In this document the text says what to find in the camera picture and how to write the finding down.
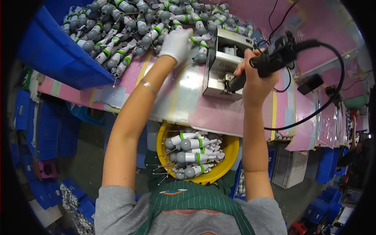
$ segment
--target gray t-shirt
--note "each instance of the gray t-shirt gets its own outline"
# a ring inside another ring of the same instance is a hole
[[[129,234],[136,231],[148,218],[150,193],[135,201],[133,190],[121,186],[99,189],[96,201],[95,232],[97,235]],[[287,228],[278,203],[270,198],[256,198],[244,202],[235,199],[256,235],[286,235]],[[231,215],[211,210],[163,211],[152,222],[148,234],[199,235],[240,234]]]

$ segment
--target green striped apron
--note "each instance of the green striped apron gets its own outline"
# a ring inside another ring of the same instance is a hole
[[[161,185],[157,191],[151,193],[148,219],[133,234],[147,234],[153,219],[162,211],[174,209],[220,211],[235,218],[242,235],[255,234],[242,208],[236,201],[219,193],[217,189],[183,180]]]

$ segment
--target concrete floor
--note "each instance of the concrete floor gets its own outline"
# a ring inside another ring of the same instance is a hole
[[[61,178],[70,177],[92,198],[98,197],[102,183],[105,132],[102,127],[82,122],[77,154],[70,158],[59,158],[58,168]],[[136,193],[147,192],[144,170],[136,175]],[[288,227],[300,220],[307,206],[321,193],[326,185],[311,179],[304,179],[289,189],[271,184],[275,200],[279,203]]]

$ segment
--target metal machine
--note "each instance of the metal machine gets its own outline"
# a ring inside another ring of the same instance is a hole
[[[233,72],[243,61],[244,51],[254,49],[255,39],[218,29],[213,35],[206,60],[202,94],[227,100],[242,98],[243,89],[229,92],[226,84],[234,78]]]

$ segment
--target yellow plastic basin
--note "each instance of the yellow plastic basin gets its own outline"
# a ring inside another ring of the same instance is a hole
[[[157,136],[157,153],[159,161],[162,165],[167,164],[168,155],[166,154],[166,147],[164,146],[164,142],[166,139],[178,135],[179,132],[169,132],[167,130],[180,130],[181,126],[170,124],[170,123],[163,123],[161,128],[159,129],[158,136]],[[221,143],[221,149],[226,154],[225,159],[221,163],[216,163],[216,166],[212,168],[212,171],[206,174],[201,174],[192,179],[185,179],[185,181],[192,181],[194,183],[200,183],[206,185],[208,183],[214,183],[217,179],[222,177],[224,174],[227,173],[234,164],[236,157],[239,151],[239,138],[234,136],[222,135],[223,141]],[[171,172],[172,165],[165,167],[167,172]]]

